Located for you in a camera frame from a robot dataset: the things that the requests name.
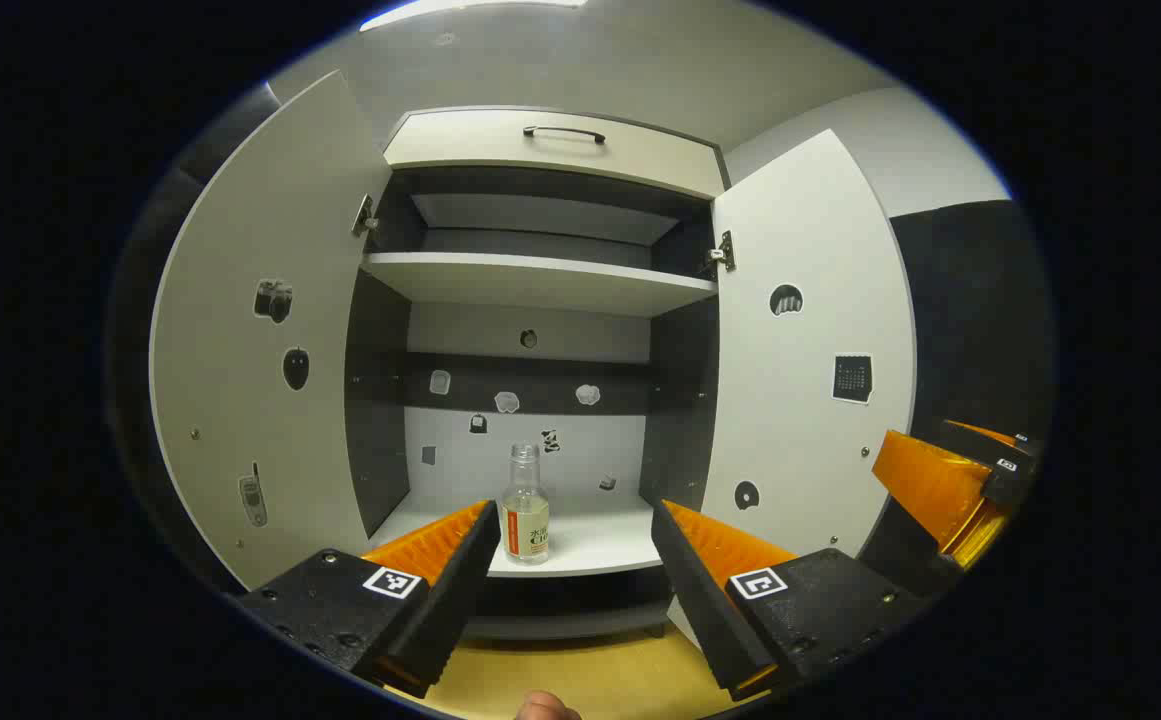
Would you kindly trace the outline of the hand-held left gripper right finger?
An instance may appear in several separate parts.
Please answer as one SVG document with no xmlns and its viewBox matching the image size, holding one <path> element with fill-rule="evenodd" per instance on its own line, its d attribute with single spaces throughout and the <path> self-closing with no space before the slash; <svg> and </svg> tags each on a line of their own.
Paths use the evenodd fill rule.
<svg viewBox="0 0 1161 720">
<path fill-rule="evenodd" d="M 795 555 L 664 498 L 650 537 L 717 687 L 735 701 L 836 674 L 926 606 L 846 553 Z"/>
</svg>

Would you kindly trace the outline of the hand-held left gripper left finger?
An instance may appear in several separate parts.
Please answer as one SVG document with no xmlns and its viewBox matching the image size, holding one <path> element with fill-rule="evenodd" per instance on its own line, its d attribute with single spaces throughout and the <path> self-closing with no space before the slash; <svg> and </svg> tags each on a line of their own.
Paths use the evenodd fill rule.
<svg viewBox="0 0 1161 720">
<path fill-rule="evenodd" d="M 488 498 L 361 556 L 316 550 L 238 602 L 346 674 L 424 698 L 464 635 L 499 546 Z"/>
</svg>

